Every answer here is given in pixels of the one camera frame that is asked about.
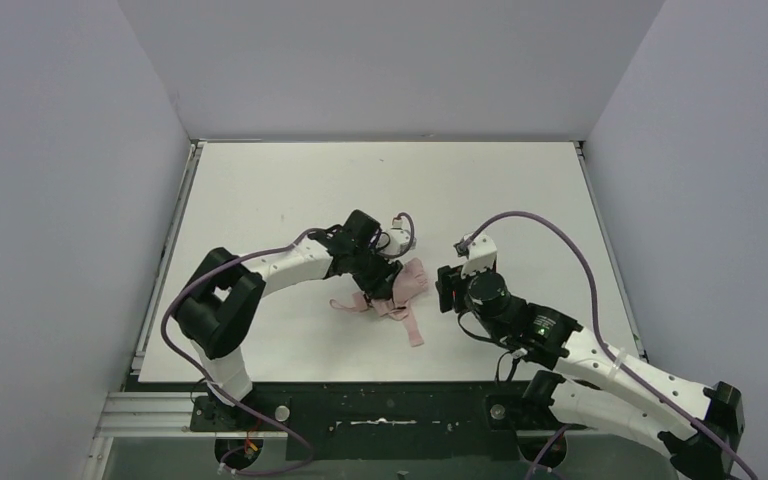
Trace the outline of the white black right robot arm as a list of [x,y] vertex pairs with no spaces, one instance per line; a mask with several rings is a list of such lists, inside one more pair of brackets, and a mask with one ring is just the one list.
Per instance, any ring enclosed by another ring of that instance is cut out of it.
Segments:
[[443,266],[441,312],[473,316],[498,346],[540,366],[525,405],[563,424],[633,440],[688,479],[727,479],[744,432],[740,391],[683,379],[599,340],[592,328],[513,295],[495,267]]

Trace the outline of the pink and black umbrella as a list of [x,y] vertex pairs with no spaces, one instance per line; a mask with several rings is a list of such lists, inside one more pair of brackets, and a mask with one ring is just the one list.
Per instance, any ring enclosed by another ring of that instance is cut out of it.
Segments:
[[410,346],[419,347],[424,344],[424,339],[413,312],[412,302],[427,292],[429,285],[430,281],[422,261],[412,258],[396,276],[390,299],[369,299],[358,291],[352,295],[350,305],[341,304],[335,299],[331,299],[329,305],[335,310],[353,313],[374,311],[379,317],[388,317],[399,322],[407,333]]

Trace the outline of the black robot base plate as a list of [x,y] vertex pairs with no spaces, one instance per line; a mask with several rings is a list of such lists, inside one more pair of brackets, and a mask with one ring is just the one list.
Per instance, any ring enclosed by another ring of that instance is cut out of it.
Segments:
[[560,427],[526,404],[527,381],[260,383],[241,407],[193,400],[189,428],[216,435],[217,459],[252,467],[280,440],[289,462],[531,460]]

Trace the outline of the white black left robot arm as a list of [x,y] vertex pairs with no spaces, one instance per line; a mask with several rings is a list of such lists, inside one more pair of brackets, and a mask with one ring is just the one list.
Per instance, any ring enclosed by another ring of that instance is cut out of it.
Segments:
[[289,245],[244,256],[219,247],[208,252],[163,319],[174,320],[198,354],[218,402],[232,406],[253,390],[241,345],[259,303],[307,281],[348,275],[364,300],[392,299],[401,257],[416,244],[412,217],[401,212],[390,227],[361,210],[341,224],[303,231]]

